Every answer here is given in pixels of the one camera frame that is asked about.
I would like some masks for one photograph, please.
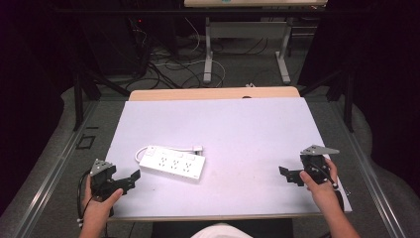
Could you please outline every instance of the finger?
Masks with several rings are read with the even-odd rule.
[[[112,193],[112,195],[110,197],[108,197],[108,199],[106,199],[103,202],[103,204],[105,204],[106,206],[108,206],[111,209],[111,207],[114,205],[114,203],[117,202],[117,200],[120,199],[120,197],[122,195],[123,195],[123,189],[118,188],[117,190],[114,191],[114,193]]]
[[[326,159],[325,162],[327,163],[328,167],[330,168],[330,177],[333,181],[337,182],[337,167],[330,159]]]
[[[300,178],[305,182],[309,189],[315,188],[318,184],[305,171],[300,172]]]

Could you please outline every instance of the forearm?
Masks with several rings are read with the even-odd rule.
[[[89,229],[88,227],[83,227],[81,229],[79,238],[100,237],[100,235],[101,235],[101,230]]]
[[[331,236],[333,238],[360,237],[340,207],[324,213],[324,217],[330,227]]]

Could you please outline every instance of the white tabletop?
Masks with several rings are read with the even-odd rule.
[[[278,166],[301,170],[299,153],[324,146],[303,98],[126,102],[106,161],[113,179],[139,168],[145,146],[204,147],[199,182],[142,172],[114,206],[114,219],[185,220],[319,214],[306,188]],[[344,196],[345,210],[351,211]]]
[[[322,6],[328,0],[185,0],[186,7]]]

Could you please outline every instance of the white pants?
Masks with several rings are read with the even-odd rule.
[[[206,227],[191,238],[252,238],[245,232],[225,223]]]

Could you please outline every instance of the electrical outlet socket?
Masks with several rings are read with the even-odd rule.
[[[148,146],[139,166],[142,169],[167,173],[187,179],[200,180],[205,157],[167,149]]]

